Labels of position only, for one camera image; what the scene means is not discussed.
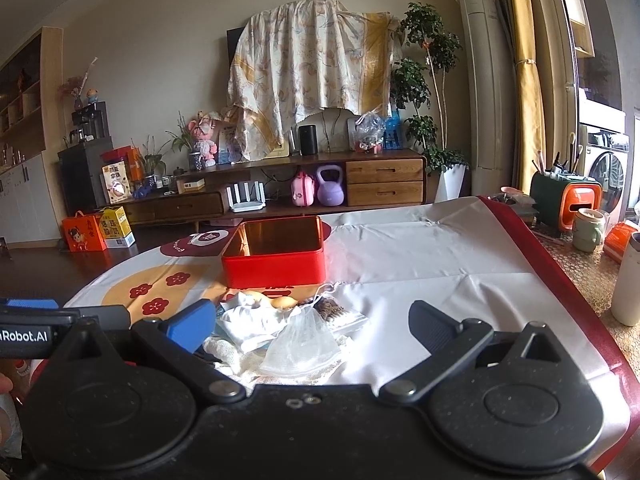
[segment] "yellow box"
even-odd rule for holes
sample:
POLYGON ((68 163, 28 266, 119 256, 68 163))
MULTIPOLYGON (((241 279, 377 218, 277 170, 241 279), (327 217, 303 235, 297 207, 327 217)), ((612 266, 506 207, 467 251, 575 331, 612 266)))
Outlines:
POLYGON ((126 238, 131 233, 131 226, 123 207, 116 209, 105 208, 100 216, 100 231, 102 237, 108 238, 126 238))

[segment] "red tin box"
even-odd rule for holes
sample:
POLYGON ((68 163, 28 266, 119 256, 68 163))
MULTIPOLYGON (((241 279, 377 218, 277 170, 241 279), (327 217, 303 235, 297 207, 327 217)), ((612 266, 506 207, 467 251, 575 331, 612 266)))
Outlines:
POLYGON ((242 222, 222 253, 231 288, 323 283, 324 236, 317 216, 242 222))

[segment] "red gift bag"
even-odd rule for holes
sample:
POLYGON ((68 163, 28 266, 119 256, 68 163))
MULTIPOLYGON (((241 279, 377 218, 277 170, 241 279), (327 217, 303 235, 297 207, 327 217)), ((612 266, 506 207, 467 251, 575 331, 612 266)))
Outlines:
POLYGON ((62 229, 65 232, 66 243, 73 253, 103 251, 107 248, 98 228, 98 218, 94 215, 85 215, 78 211, 76 216, 62 221, 62 229))

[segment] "floral fabric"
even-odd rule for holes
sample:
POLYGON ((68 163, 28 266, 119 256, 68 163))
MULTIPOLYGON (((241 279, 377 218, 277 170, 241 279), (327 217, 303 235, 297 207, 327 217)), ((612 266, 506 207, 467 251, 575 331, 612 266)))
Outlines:
POLYGON ((324 108, 386 113, 399 52, 388 12, 349 12, 338 0, 292 2, 253 16, 231 65, 227 120, 248 160, 282 145, 324 108))

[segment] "pink backpack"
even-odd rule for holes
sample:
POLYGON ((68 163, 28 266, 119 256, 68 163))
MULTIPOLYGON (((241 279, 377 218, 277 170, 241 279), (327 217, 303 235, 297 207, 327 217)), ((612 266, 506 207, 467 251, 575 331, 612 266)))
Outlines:
POLYGON ((300 170, 291 181, 291 199, 294 205, 304 207, 312 205, 316 193, 316 181, 300 170))

